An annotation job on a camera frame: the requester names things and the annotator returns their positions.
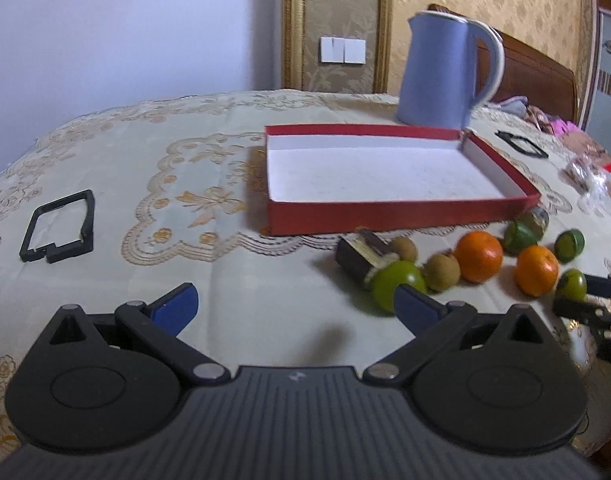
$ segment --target wall switch panel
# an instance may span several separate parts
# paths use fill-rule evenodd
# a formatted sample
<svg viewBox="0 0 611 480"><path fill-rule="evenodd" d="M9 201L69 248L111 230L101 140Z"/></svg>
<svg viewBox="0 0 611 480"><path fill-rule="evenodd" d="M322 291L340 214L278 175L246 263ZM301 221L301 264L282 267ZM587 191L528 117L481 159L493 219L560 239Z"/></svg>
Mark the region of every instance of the wall switch panel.
<svg viewBox="0 0 611 480"><path fill-rule="evenodd" d="M365 64L365 40L346 38L343 61L345 63Z"/></svg>
<svg viewBox="0 0 611 480"><path fill-rule="evenodd" d="M321 38L321 62L343 63L345 40L343 38Z"/></svg>

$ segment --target kettle handle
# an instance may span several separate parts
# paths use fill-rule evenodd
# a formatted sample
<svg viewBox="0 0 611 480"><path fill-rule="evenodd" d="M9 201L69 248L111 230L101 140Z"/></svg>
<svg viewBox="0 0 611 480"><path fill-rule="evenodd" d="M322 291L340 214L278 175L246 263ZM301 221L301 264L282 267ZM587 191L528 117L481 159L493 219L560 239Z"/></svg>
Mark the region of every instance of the kettle handle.
<svg viewBox="0 0 611 480"><path fill-rule="evenodd" d="M474 96L471 107L485 103L492 99L501 85L503 71L505 70L505 50L501 35L485 23L467 19L471 31L476 38L481 38L488 46L490 52L490 73L478 95Z"/></svg>

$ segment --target white tablecloth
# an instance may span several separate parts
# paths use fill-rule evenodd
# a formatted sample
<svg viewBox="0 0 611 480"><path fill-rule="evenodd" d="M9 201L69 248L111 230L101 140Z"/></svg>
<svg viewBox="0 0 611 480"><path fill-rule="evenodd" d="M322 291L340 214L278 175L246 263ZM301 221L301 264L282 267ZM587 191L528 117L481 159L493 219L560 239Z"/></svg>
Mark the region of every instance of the white tablecloth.
<svg viewBox="0 0 611 480"><path fill-rule="evenodd" d="M182 282L201 294L184 341L232 368L251 365L367 365L407 342L410 333L377 310L337 268L335 235L271 238L265 230L266 124L392 123L389 96L244 92L148 102L76 119L40 139L0 175L0 460L17 445L2 402L5 387L38 333L65 303L112 312L128 300L152 301ZM578 227L584 272L611 271L611 216L576 206L578 193L560 175L572 156L556 139L501 112L475 110L472 127L526 174L551 215L545 242ZM550 153L535 160L493 133L528 135ZM49 265L22 263L18 250L39 205L92 189L92 253ZM43 218L32 246L77 236L84 206ZM484 226L500 235L503 225ZM453 247L464 228L411 234L421 260ZM513 259L482 286L438 296L482 312L504 312L527 298L511 277ZM611 436L611 365L598 362L585 328L531 303L550 324L584 377L588 416L575 444L590 453Z"/></svg>

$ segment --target wooden headboard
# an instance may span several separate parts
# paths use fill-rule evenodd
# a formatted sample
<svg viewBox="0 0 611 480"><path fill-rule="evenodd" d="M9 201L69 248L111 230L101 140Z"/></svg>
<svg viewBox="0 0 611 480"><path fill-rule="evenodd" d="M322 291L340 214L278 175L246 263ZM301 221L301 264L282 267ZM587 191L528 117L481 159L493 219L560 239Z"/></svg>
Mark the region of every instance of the wooden headboard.
<svg viewBox="0 0 611 480"><path fill-rule="evenodd" d="M437 4L430 4L428 10L463 16ZM498 33L503 38L506 62L501 86L491 99L492 102L524 95L527 96L529 104L538 106L544 112L558 115L566 121L574 121L577 111L577 86L572 70L522 41L500 30ZM480 90L490 71L490 53L482 41L478 42L478 48L477 90Z"/></svg>

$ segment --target small brown fruit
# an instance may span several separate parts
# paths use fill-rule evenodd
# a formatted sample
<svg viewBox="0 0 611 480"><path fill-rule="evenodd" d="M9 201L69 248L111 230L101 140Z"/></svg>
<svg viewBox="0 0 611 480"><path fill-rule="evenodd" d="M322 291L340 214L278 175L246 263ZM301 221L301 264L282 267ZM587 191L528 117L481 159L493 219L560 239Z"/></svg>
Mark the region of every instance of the small brown fruit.
<svg viewBox="0 0 611 480"><path fill-rule="evenodd" d="M396 252L400 259L416 263L419 257L417 247L407 236L397 236L390 242L390 247Z"/></svg>
<svg viewBox="0 0 611 480"><path fill-rule="evenodd" d="M423 266L426 285L436 292L455 286L461 278L459 262L452 254L437 253Z"/></svg>

